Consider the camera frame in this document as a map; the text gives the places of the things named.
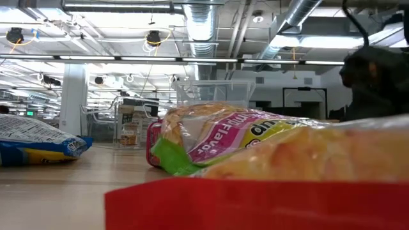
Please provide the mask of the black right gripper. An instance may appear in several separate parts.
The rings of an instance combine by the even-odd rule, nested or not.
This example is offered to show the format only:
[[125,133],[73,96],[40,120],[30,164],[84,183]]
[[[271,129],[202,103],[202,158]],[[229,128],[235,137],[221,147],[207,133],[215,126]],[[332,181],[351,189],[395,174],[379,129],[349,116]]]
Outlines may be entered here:
[[362,47],[339,71],[352,101],[343,121],[409,114],[409,53]]

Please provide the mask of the glass jar of brown spice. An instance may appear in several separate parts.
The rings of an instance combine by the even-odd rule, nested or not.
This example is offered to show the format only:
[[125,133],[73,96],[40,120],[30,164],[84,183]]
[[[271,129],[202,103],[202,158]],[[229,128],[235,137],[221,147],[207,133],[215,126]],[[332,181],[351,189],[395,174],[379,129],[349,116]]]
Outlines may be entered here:
[[118,130],[120,135],[135,135],[136,124],[132,121],[134,115],[134,106],[120,105],[118,109]]

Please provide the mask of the blue ramen packet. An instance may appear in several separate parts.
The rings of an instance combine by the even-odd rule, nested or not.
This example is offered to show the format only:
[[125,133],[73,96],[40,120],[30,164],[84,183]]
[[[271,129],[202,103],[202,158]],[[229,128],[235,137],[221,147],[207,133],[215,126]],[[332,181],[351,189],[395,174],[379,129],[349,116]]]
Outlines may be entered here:
[[0,166],[53,164],[80,158],[93,144],[33,118],[0,114]]

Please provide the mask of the orange ramen packet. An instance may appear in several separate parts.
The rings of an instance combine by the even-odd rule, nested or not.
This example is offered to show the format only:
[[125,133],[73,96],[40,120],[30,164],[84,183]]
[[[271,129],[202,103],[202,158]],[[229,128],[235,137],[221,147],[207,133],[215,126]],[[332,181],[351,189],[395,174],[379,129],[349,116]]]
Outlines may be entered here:
[[290,130],[105,195],[106,230],[409,230],[409,115]]

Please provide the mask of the clear plastic container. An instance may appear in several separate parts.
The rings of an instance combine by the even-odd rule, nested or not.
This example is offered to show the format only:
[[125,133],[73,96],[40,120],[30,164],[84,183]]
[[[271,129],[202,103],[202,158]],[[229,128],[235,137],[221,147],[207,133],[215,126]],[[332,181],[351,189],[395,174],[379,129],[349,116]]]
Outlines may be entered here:
[[175,81],[178,105],[223,103],[248,107],[256,83],[247,80],[187,80]]

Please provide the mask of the yellow ramen packet green edge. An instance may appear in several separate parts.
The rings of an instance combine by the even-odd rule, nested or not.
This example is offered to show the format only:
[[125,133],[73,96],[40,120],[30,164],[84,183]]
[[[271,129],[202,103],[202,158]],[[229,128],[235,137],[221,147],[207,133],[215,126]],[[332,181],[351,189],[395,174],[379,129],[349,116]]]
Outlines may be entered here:
[[166,172],[185,176],[275,134],[320,124],[227,103],[183,105],[167,111],[151,152]]

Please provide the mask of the small dark red packet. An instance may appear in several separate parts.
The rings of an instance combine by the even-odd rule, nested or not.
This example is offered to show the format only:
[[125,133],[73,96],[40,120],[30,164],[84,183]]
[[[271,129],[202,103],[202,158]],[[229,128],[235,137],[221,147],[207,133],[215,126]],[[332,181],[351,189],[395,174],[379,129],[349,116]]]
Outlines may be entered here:
[[162,127],[162,120],[158,119],[157,121],[152,122],[147,129],[146,134],[146,161],[152,167],[160,168],[159,159],[153,154],[152,147],[156,144],[159,139],[160,130]]

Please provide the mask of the white column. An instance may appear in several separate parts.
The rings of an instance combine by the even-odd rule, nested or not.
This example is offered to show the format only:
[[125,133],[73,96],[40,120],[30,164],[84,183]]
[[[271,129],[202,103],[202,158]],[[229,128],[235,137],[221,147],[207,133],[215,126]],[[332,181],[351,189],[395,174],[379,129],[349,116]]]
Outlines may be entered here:
[[81,134],[81,108],[87,104],[89,75],[85,64],[65,64],[61,92],[59,129]]

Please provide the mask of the black metal rack frame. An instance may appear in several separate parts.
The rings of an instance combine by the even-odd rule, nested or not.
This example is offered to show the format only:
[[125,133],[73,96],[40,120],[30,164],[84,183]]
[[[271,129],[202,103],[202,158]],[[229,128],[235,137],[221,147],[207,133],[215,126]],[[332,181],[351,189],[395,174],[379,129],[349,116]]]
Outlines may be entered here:
[[328,119],[328,90],[326,88],[311,88],[307,86],[302,86],[302,87],[284,87],[282,88],[282,107],[286,107],[286,90],[297,90],[297,91],[315,91],[316,93],[318,90],[321,90],[324,92],[324,99],[325,99],[325,119]]

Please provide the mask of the slanted silver ceiling duct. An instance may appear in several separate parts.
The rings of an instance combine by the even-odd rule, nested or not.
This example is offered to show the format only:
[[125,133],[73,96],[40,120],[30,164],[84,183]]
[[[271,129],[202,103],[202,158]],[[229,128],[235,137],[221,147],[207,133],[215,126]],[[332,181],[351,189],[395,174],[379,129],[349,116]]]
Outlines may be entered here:
[[302,24],[323,0],[292,0],[286,12],[275,16],[269,28],[269,42],[258,59],[273,59],[284,47],[297,47],[299,40],[287,35],[299,35]]

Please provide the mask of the black metal rig frame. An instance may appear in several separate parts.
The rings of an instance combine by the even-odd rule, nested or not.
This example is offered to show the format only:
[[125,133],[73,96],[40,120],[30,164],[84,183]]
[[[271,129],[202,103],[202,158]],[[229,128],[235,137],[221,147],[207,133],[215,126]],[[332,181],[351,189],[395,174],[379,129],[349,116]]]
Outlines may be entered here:
[[62,62],[62,63],[130,63],[144,65],[212,65],[246,64],[246,65],[313,65],[343,66],[343,61],[311,61],[287,59],[243,59],[243,58],[196,58],[196,57],[160,57],[160,56],[57,56],[35,54],[0,54],[0,59],[17,59],[24,61]]

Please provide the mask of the wide silver ceiling duct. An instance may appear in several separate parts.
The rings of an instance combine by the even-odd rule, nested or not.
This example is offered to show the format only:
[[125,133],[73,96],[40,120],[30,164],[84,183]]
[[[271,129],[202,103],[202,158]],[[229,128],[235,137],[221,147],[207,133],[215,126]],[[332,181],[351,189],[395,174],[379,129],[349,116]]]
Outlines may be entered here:
[[197,0],[184,4],[186,27],[193,58],[214,58],[216,53],[217,7]]

